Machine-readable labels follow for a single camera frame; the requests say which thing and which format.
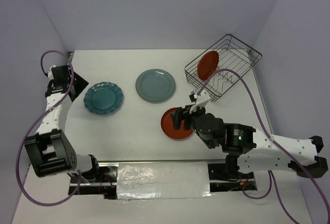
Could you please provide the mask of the teal scalloped ornate plate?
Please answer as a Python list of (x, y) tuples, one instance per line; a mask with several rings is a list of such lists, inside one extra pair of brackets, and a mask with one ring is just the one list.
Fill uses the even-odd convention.
[(96, 115), (106, 116), (117, 112), (124, 101), (122, 89), (112, 82), (100, 82), (91, 86), (85, 93), (85, 108)]

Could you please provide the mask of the light blue round plate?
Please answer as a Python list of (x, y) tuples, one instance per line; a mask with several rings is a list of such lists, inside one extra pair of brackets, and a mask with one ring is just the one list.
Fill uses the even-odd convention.
[(174, 77), (162, 69), (148, 69), (136, 79), (137, 94), (149, 103), (162, 103), (167, 101), (176, 90)]

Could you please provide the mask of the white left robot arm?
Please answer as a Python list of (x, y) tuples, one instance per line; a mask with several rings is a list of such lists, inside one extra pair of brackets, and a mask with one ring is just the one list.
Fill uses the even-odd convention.
[(24, 140), (32, 167), (40, 178), (80, 171), (83, 182), (95, 182), (101, 177), (97, 159), (77, 154), (64, 133), (69, 109), (88, 82), (69, 66), (52, 66), (47, 77), (46, 115), (35, 134)]

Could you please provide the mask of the orange fluted plate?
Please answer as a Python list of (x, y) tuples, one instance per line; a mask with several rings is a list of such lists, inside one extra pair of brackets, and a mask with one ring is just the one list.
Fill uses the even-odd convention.
[(161, 118), (161, 128), (162, 131), (171, 139), (174, 140), (184, 140), (190, 137), (193, 133), (192, 129), (185, 130), (184, 129), (184, 124), (185, 121), (181, 121), (180, 129), (176, 130), (173, 125), (172, 118), (170, 117), (170, 113), (175, 112), (177, 107), (173, 107), (168, 109), (162, 116)]
[(197, 66), (198, 77), (205, 81), (216, 70), (219, 63), (219, 54), (216, 51), (209, 51), (203, 55)]

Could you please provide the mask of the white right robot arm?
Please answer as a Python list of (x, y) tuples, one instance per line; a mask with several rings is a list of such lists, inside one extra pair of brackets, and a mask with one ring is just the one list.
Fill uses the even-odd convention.
[(256, 171), (294, 171), (302, 178), (321, 178), (328, 171), (327, 160), (318, 154), (323, 148), (320, 136), (293, 139), (267, 135), (254, 127), (224, 123), (204, 108), (191, 112), (190, 106), (170, 112), (175, 130), (193, 130), (209, 149), (225, 153), (224, 172), (229, 178)]

